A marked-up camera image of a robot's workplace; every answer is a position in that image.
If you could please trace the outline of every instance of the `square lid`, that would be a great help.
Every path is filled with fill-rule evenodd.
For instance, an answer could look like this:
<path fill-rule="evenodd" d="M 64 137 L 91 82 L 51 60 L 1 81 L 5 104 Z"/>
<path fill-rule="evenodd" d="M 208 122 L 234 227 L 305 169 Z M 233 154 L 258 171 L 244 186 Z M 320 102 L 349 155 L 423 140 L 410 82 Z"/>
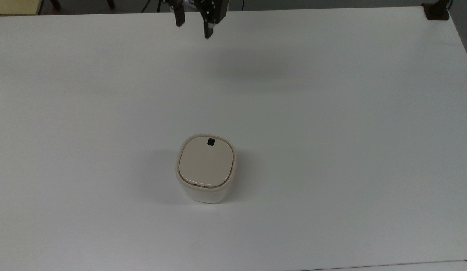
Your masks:
<path fill-rule="evenodd" d="M 179 174 L 187 183 L 218 187 L 230 177 L 233 153 L 230 145 L 218 137 L 194 137 L 183 147 Z"/>

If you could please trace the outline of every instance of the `gray floor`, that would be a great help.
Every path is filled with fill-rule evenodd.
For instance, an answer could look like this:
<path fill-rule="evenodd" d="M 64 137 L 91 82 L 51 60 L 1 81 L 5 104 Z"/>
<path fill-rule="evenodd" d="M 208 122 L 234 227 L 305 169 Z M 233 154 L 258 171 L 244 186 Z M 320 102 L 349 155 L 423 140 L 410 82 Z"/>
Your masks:
<path fill-rule="evenodd" d="M 52 14 L 107 14 L 139 13 L 147 0 L 114 0 L 115 9 L 110 9 L 106 0 L 59 0 L 61 10 L 55 11 L 50 0 L 44 0 L 41 15 Z M 324 9 L 354 7 L 399 7 L 420 6 L 423 2 L 436 0 L 244 0 L 244 10 Z M 156 12 L 158 0 L 151 0 L 145 12 Z M 240 10 L 242 0 L 230 0 L 229 10 Z M 161 12 L 169 12 L 162 5 Z M 467 52 L 467 0 L 454 0 L 451 10 L 454 24 Z"/>

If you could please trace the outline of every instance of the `chair leg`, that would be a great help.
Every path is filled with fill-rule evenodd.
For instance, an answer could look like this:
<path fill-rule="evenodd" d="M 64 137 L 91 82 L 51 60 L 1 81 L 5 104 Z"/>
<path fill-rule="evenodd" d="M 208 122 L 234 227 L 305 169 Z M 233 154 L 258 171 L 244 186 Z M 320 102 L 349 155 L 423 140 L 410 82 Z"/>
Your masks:
<path fill-rule="evenodd" d="M 107 0 L 111 9 L 114 9 L 114 0 Z"/>
<path fill-rule="evenodd" d="M 61 9 L 61 5 L 60 5 L 60 2 L 58 2 L 58 0 L 51 0 L 51 3 L 53 4 L 53 7 L 54 7 L 56 10 L 60 10 L 60 9 Z"/>

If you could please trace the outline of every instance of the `white container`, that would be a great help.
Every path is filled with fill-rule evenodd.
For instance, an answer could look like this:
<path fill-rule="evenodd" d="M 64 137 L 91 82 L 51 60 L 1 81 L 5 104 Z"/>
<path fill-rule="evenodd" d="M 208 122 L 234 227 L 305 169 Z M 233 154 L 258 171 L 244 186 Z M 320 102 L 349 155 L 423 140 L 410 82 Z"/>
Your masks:
<path fill-rule="evenodd" d="M 236 167 L 237 153 L 227 139 L 196 134 L 183 143 L 175 172 L 192 199 L 217 203 L 232 186 Z"/>

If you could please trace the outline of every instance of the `table surface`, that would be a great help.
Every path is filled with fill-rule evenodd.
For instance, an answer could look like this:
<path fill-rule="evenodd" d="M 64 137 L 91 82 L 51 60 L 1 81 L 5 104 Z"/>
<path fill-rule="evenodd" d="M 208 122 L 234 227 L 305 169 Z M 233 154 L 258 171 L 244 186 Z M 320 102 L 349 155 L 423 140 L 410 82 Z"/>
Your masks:
<path fill-rule="evenodd" d="M 467 271 L 466 261 L 346 268 L 342 271 Z"/>
<path fill-rule="evenodd" d="M 0 270 L 467 259 L 467 55 L 421 7 L 0 17 Z M 238 151 L 221 204 L 182 142 Z"/>
<path fill-rule="evenodd" d="M 36 15 L 41 0 L 0 0 L 0 15 Z"/>

